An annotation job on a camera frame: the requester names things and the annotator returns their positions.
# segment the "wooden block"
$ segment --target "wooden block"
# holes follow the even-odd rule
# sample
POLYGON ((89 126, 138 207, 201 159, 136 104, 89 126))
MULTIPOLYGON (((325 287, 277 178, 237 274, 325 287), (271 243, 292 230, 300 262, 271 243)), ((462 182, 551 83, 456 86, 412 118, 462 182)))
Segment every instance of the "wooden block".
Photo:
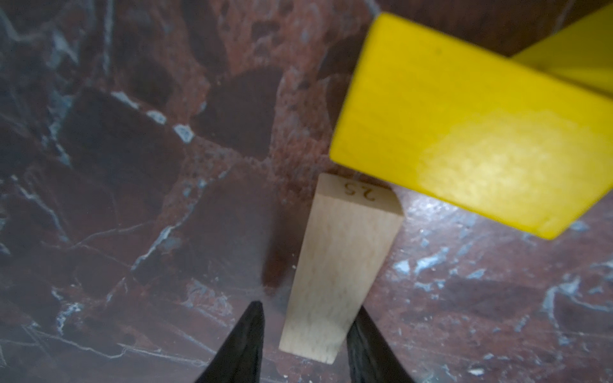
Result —
POLYGON ((613 96, 613 4, 582 18, 513 60, 613 96))
POLYGON ((611 121, 604 96, 384 13, 330 158, 551 239, 613 186, 611 121))
POLYGON ((403 219, 391 190, 319 176, 279 349, 334 362, 403 219))

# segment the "red marble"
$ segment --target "red marble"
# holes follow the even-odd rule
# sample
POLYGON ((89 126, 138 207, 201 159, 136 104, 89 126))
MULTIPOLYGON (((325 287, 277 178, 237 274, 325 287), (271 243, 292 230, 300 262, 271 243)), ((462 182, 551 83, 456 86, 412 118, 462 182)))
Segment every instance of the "red marble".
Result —
MULTIPOLYGON (((372 12, 511 55, 607 1, 30 3, 0 2, 0 381, 191 382, 261 300, 262 381, 318 383, 346 351, 277 345, 317 175, 380 183, 327 157, 372 12)), ((613 194, 543 241, 393 189, 365 306, 417 381, 613 381, 613 194)))

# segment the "white vein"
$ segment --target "white vein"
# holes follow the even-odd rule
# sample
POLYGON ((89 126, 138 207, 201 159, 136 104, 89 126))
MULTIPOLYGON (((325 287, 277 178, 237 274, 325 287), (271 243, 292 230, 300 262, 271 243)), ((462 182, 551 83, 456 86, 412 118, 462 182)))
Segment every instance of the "white vein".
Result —
POLYGON ((447 376, 449 376, 451 379, 454 380, 454 382, 458 381, 457 376, 451 374, 451 371, 449 371, 449 367, 447 365, 442 365, 442 369, 443 369, 443 371, 445 371, 447 376))
POLYGON ((19 121, 17 118, 13 118, 13 117, 7 116, 4 113, 0 113, 0 118, 2 118, 4 121, 8 122, 9 124, 13 125, 14 127, 17 127, 18 131, 20 131, 20 132, 26 132, 27 131, 26 124, 23 121, 19 121))
POLYGON ((475 270, 472 273, 470 273, 468 276, 466 276, 466 278, 467 279, 481 279, 483 277, 483 274, 485 274, 485 269, 480 268, 479 270, 475 270))
POLYGON ((0 368, 5 368, 7 366, 6 359, 4 359, 4 353, 2 352, 2 346, 0 346, 0 368))
POLYGON ((113 289, 107 294, 106 304, 109 304, 111 302, 111 300, 113 299, 113 296, 115 295, 115 292, 117 292, 120 285, 123 285, 126 293, 128 292, 128 285, 126 284, 126 277, 123 277, 121 281, 117 282, 115 287, 113 287, 113 289))
POLYGON ((107 0, 107 10, 104 15, 104 56, 102 68, 108 76, 111 65, 111 46, 113 43, 113 6, 114 0, 107 0))
POLYGON ((554 28, 551 30, 551 34, 556 34, 559 32, 559 30, 562 29, 562 27, 564 26, 564 21, 566 21, 568 14, 570 13, 571 9, 573 9, 574 3, 575 0, 568 0, 568 2, 566 2, 564 8, 562 8, 562 11, 560 12, 560 15, 555 21, 555 25, 554 28))
POLYGON ((60 334, 64 334, 64 324, 74 313, 78 313, 83 309, 83 305, 81 303, 71 303, 66 307, 66 309, 60 311, 58 316, 55 319, 55 322, 58 326, 58 332, 60 334))
POLYGON ((381 7, 377 4, 376 0, 364 0, 364 4, 368 7, 370 15, 374 18, 381 13, 381 7))
POLYGON ((153 251, 155 251, 155 249, 158 248, 159 244, 162 243, 162 241, 164 241, 166 238, 168 238, 168 236, 170 235, 170 233, 172 233, 173 230, 175 230, 177 227, 181 226, 185 222, 185 220, 187 220, 187 218, 189 217, 191 212, 192 212, 192 209, 187 214, 185 214, 183 216, 183 218, 181 218, 181 220, 179 222, 177 222, 176 224, 170 225, 170 226, 166 226, 165 228, 163 228, 162 231, 160 231, 158 237, 155 239, 155 241, 149 247, 149 250, 146 253, 144 253, 143 255, 141 255, 138 258, 136 258, 136 261, 134 261, 134 265, 132 265, 131 270, 132 271, 136 270, 139 267, 141 262, 143 262, 145 259, 149 258, 151 253, 153 251))
POLYGON ((415 267, 415 275, 419 275, 422 270, 432 268, 438 264, 445 262, 449 248, 441 248, 441 250, 430 257, 425 257, 417 260, 417 266, 415 267))
POLYGON ((49 353, 47 352, 47 349, 43 346, 43 344, 41 343, 41 338, 39 337, 39 334, 37 333, 37 330, 33 329, 32 327, 27 327, 27 326, 21 326, 23 331, 26 332, 26 334, 28 334, 28 336, 36 343, 36 345, 38 346, 38 348, 51 360, 55 361, 55 359, 53 359, 51 357, 51 355, 49 355, 49 353))
MULTIPOLYGON (((76 343, 76 342, 73 342, 73 341, 69 341, 67 339, 62 338, 61 336, 44 333, 44 332, 38 331, 38 330, 36 330, 34 328, 31 328, 31 327, 27 327, 27 328, 24 327, 24 330, 26 330, 26 333, 28 333, 33 339, 34 339, 33 334, 30 334, 30 332, 33 332, 36 336, 40 336, 40 337, 46 338, 46 339, 57 340, 57 341, 62 342, 64 344, 68 344, 70 346, 76 347, 77 349, 80 349, 82 351, 91 352, 93 354, 96 354, 96 355, 98 355, 100 357, 103 357, 103 358, 106 358, 106 359, 121 358, 122 356, 126 355, 127 352, 132 352, 132 353, 135 353, 135 354, 150 355, 150 356, 153 356, 153 357, 170 360, 171 362, 181 363, 181 364, 191 365, 191 366, 196 366, 196 367, 203 367, 203 366, 207 366, 208 365, 208 363, 203 361, 203 360, 193 359, 193 358, 186 358, 186 357, 183 357, 183 356, 180 356, 180 355, 168 354, 168 353, 164 352, 162 349, 157 349, 155 351, 151 351, 151 350, 146 350, 146 349, 142 349, 142 348, 139 348, 139 347, 128 346, 127 344, 122 344, 122 343, 117 343, 118 346, 122 347, 122 350, 121 350, 121 352, 119 354, 105 354, 105 353, 100 352, 100 351, 98 351, 96 349, 93 349, 92 347, 82 346, 79 343, 76 343)), ((2 343, 20 344, 20 345, 23 345, 23 346, 38 346, 38 347, 42 348, 42 345, 40 343, 36 343, 36 344, 19 343, 19 342, 14 342, 14 341, 7 341, 6 339, 0 339, 0 342, 2 342, 2 343)))
POLYGON ((222 316, 228 316, 232 314, 232 307, 230 304, 228 304, 227 298, 225 296, 222 295, 220 297, 217 297, 213 290, 209 289, 207 286, 198 282, 198 280, 196 279, 192 279, 192 286, 188 289, 187 293, 188 293, 188 298, 186 301, 181 302, 181 306, 184 306, 190 309, 195 309, 198 313, 201 313, 202 315, 215 321, 219 325, 223 327, 228 327, 227 323, 218 319, 216 316, 210 314, 206 309, 201 308, 202 306, 204 308, 217 311, 222 316), (215 302, 213 306, 204 305, 198 302, 194 303, 194 301, 209 300, 209 299, 212 299, 215 302))
POLYGON ((0 242, 0 252, 9 257, 12 255, 9 248, 2 242, 0 242))
POLYGON ((54 296, 58 301, 63 301, 64 297, 62 297, 59 293, 58 290, 55 287, 51 288, 51 295, 54 296))
MULTIPOLYGON (((68 41, 66 41, 66 38, 64 37, 63 33, 59 31, 53 31, 53 46, 56 52, 67 54, 73 63, 78 64, 78 53, 75 52, 74 49, 72 49, 70 44, 68 44, 68 41)), ((54 55, 52 54, 51 60, 55 61, 55 63, 52 63, 52 67, 55 69, 63 59, 64 55, 57 55, 55 58, 53 56, 54 55)))
POLYGON ((561 293, 567 296, 571 300, 571 302, 575 303, 576 305, 583 306, 585 308, 596 311, 604 311, 605 313, 613 313, 613 307, 592 305, 590 303, 586 303, 577 299, 577 296, 579 296, 578 291, 580 284, 581 277, 577 276, 570 282, 561 283, 559 285, 550 287, 545 293, 545 298, 541 306, 542 310, 547 313, 549 321, 554 326, 555 333, 558 336, 558 344, 561 346, 569 344, 571 340, 562 333, 558 320, 555 317, 555 295, 557 293, 561 293))
POLYGON ((10 19, 8 18, 6 13, 4 13, 4 10, 1 7, 0 20, 2 21, 2 25, 4 26, 4 30, 8 37, 15 42, 32 42, 44 36, 44 34, 40 32, 40 30, 31 34, 24 35, 20 35, 19 33, 17 33, 17 31, 13 27, 13 24, 10 22, 10 19))
POLYGON ((196 346, 200 347, 201 349, 209 351, 211 354, 215 355, 215 350, 213 350, 212 348, 208 347, 203 342, 200 342, 198 339, 195 339, 193 336, 191 336, 190 334, 184 332, 183 330, 180 330, 179 328, 176 328, 175 329, 175 333, 181 335, 181 337, 183 339, 188 340, 189 342, 195 344, 196 346))
POLYGON ((468 251, 470 251, 470 248, 473 247, 474 242, 470 241, 468 243, 465 243, 464 245, 462 245, 462 247, 458 250, 458 252, 455 254, 455 257, 463 257, 466 254, 468 254, 468 251))
POLYGON ((166 123, 166 116, 164 116, 159 110, 149 110, 146 114, 147 117, 151 118, 160 125, 164 125, 166 123))
POLYGON ((111 96, 128 105, 131 108, 139 109, 140 105, 138 102, 134 102, 130 100, 130 97, 124 92, 111 92, 111 96))
POLYGON ((59 222, 59 217, 55 213, 55 211, 53 209, 51 209, 50 207, 48 207, 47 204, 45 204, 45 202, 43 202, 43 200, 38 196, 38 194, 36 194, 36 193, 28 193, 28 191, 26 189, 24 189, 19 184, 17 184, 17 188, 19 189, 21 194, 23 194, 23 196, 26 197, 27 200, 35 202, 41 209, 43 209, 45 212, 47 212, 47 214, 49 214, 49 216, 51 216, 51 218, 53 220, 53 223, 55 224, 56 229, 58 229, 58 231, 61 233, 61 235, 65 239, 68 239, 68 235, 66 235, 66 232, 64 231, 64 228, 62 227, 61 223, 59 222))
POLYGON ((19 342, 19 341, 12 341, 10 339, 0 339, 0 344, 1 343, 14 344, 16 346, 23 346, 23 347, 39 347, 38 343, 19 342))
POLYGON ((430 292, 432 291, 432 283, 420 283, 420 282, 415 282, 414 287, 416 289, 422 289, 423 291, 426 292, 430 292))
POLYGON ((397 346, 397 345, 400 345, 400 346, 402 346, 402 347, 407 348, 408 350, 415 349, 415 350, 420 350, 420 351, 424 351, 424 352, 429 352, 429 353, 431 353, 431 354, 435 354, 435 355, 441 355, 441 356, 444 356, 444 357, 450 357, 450 358, 454 358, 454 359, 463 360, 463 361, 465 361, 465 362, 471 362, 471 363, 474 363, 474 362, 475 362, 475 361, 474 361, 474 360, 472 360, 472 359, 468 359, 468 358, 462 357, 462 356, 460 356, 460 355, 448 354, 448 353, 446 353, 446 352, 440 352, 440 351, 436 351, 436 350, 433 350, 433 349, 428 349, 428 348, 425 348, 425 347, 419 347, 419 346, 417 346, 417 344, 416 344, 416 343, 409 343, 409 344, 402 344, 402 343, 390 343, 389 345, 390 345, 390 346, 397 346))
POLYGON ((400 262, 397 262, 396 264, 394 264, 393 268, 397 272, 404 274, 404 275, 408 275, 409 272, 411 271, 411 267, 409 266, 409 261, 407 260, 401 260, 400 262))
POLYGON ((99 255, 107 258, 107 259, 110 259, 113 262, 116 262, 116 263, 118 263, 118 264, 120 264, 120 265, 122 265, 124 267, 130 267, 130 265, 128 265, 126 262, 122 262, 122 261, 118 260, 117 258, 108 255, 104 251, 102 251, 102 250, 100 250, 98 248, 95 248, 94 246, 90 246, 90 245, 77 245, 77 246, 74 246, 74 247, 75 248, 85 248, 85 249, 91 250, 91 251, 93 251, 93 252, 95 252, 95 253, 97 253, 97 254, 99 254, 99 255))
POLYGON ((522 329, 524 328, 524 326, 526 326, 526 323, 528 323, 528 320, 530 319, 530 315, 524 315, 523 318, 521 318, 521 320, 519 321, 519 323, 515 326, 515 332, 519 333, 522 331, 522 329))
POLYGON ((125 229, 110 229, 110 230, 105 230, 103 232, 93 233, 93 234, 88 235, 84 239, 80 240, 79 242, 77 242, 73 246, 71 246, 70 249, 75 248, 75 247, 80 246, 80 245, 84 245, 85 243, 87 243, 87 242, 89 242, 89 241, 91 241, 91 240, 93 240, 95 238, 100 238, 100 237, 104 238, 104 237, 107 237, 109 235, 114 235, 114 234, 126 234, 126 233, 130 233, 130 232, 135 231, 136 229, 139 229, 139 228, 143 227, 144 225, 151 224, 151 223, 153 223, 153 221, 143 222, 143 223, 140 223, 140 224, 137 224, 137 225, 134 225, 134 226, 127 227, 125 229))
POLYGON ((177 124, 172 128, 172 130, 174 130, 175 133, 177 133, 177 135, 181 138, 181 141, 185 143, 190 143, 194 138, 194 132, 192 132, 189 125, 177 124))

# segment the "wood grain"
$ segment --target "wood grain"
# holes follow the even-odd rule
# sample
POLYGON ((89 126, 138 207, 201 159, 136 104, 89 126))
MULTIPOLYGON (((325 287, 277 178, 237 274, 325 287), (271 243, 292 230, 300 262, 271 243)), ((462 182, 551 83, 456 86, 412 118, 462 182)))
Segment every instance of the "wood grain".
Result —
POLYGON ((402 224, 394 192, 321 174, 279 348, 332 363, 402 224))

